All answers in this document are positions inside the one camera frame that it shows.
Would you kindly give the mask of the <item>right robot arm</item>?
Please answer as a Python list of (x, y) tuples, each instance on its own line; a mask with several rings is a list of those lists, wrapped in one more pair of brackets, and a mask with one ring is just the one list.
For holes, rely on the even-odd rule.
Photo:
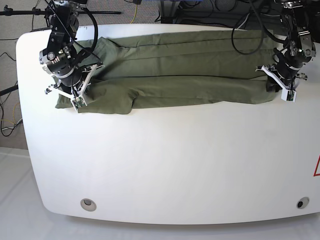
[[(47, 9), (51, 33), (47, 47), (39, 53), (39, 63), (55, 81), (45, 93), (57, 92), (68, 98), (75, 109), (88, 105), (92, 99), (88, 87), (93, 73), (103, 66), (94, 54), (98, 43), (98, 24), (87, 8), (85, 0), (51, 0)], [(93, 43), (84, 47), (76, 41), (79, 28), (78, 16), (83, 11), (90, 17), (94, 27)]]

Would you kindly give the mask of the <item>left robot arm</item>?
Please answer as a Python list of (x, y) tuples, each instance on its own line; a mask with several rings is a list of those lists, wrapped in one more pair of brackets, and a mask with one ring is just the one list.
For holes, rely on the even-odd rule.
[(282, 6), (280, 19), (285, 22), (288, 36), (280, 41), (282, 50), (274, 48), (276, 63), (259, 66), (268, 80), (267, 92), (281, 91), (281, 99), (296, 100), (299, 79), (307, 80), (299, 73), (306, 63), (316, 57), (316, 43), (320, 42), (320, 2), (318, 0), (276, 0)]

